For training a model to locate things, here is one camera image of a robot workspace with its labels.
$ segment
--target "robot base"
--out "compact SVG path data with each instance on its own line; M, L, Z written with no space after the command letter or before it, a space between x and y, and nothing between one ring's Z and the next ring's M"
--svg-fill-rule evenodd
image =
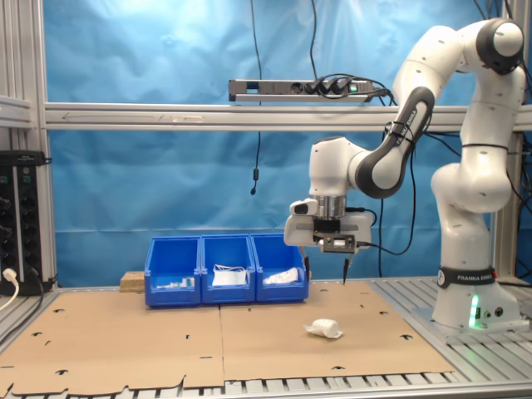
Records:
M451 335L500 333L528 326L517 299L497 282L440 288L432 319Z
M429 330L441 343L445 345L453 345L457 343L469 342L472 337L484 337L489 334L497 333L515 333L530 331L530 322L526 319L514 320L508 325L485 328L449 328L434 321L432 313L434 308L428 309L414 309L412 316L423 327Z

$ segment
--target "control panel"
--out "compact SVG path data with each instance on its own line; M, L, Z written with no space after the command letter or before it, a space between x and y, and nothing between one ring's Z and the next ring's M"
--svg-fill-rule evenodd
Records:
M46 163L41 152L0 151L0 264L2 271L17 272L20 295L41 293L27 276L31 268L41 280L43 275L37 168ZM42 281L45 291L52 285L53 278ZM11 283L0 280L1 295L11 295L13 289Z

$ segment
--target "blue curtain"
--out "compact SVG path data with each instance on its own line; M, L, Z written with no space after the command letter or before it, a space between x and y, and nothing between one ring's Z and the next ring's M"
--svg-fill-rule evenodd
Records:
M228 104L228 80L258 78L248 0L45 0L49 101ZM434 25L480 20L460 0L316 1L318 75L344 71L392 87L401 63ZM310 0L254 0L264 79L313 77ZM455 74L438 105L466 105L474 78ZM264 132L258 192L251 196L256 132L51 131L60 284L118 284L144 267L150 238L279 231L308 196L312 143L330 132ZM346 133L375 148L377 133ZM448 139L460 149L457 139ZM416 232L385 276L434 275L440 226L430 179L456 161L422 138L416 150ZM379 210L360 193L349 204ZM412 187L385 201L383 242L408 241ZM377 239L377 230L373 230ZM339 278L342 257L312 251L314 278ZM377 251L355 258L350 277L377 276Z

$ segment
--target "white object in bin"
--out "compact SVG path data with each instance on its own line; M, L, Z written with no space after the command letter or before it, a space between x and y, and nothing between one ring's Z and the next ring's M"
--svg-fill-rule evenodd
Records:
M340 327L336 320L330 318L319 318L314 320L312 325L303 326L308 333L318 335L319 337L326 338L340 338L343 332L340 331Z
M157 288L189 288L194 287L194 277L186 277L179 281L172 281L167 285L158 285Z
M241 266L231 267L223 264L216 264L213 267L213 286L219 285L245 285L247 272Z
M264 284L288 284L299 280L298 270L291 268L286 272L277 273L263 280Z

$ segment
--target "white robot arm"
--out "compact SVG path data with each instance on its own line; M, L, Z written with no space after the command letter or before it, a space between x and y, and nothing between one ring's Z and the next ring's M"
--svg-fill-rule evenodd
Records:
M482 213L502 208L511 193L506 155L525 86L525 74L519 67L522 51L522 31L502 18L477 22L460 31L430 29L397 74L393 84L399 104L397 119L378 148L366 150L343 137L313 145L310 198L290 206L285 243L350 254L347 267L358 249L371 243L369 215L346 213L347 190L359 189L377 199L395 194L404 180L408 157L430 123L432 109L449 78L455 71L473 72L476 90L461 129L461 163L439 169L431 182L442 228L441 280L447 276L441 284L435 319L451 328L471 327L470 307L463 302L471 302L479 289L486 287L492 287L491 297L500 301L497 308L504 305L508 311L504 318L497 316L498 324L489 320L491 326L507 326L519 319L515 299L493 278ZM465 313L451 316L453 307L464 308ZM493 307L485 308L486 318L481 315L474 325L487 326L488 318L495 314Z

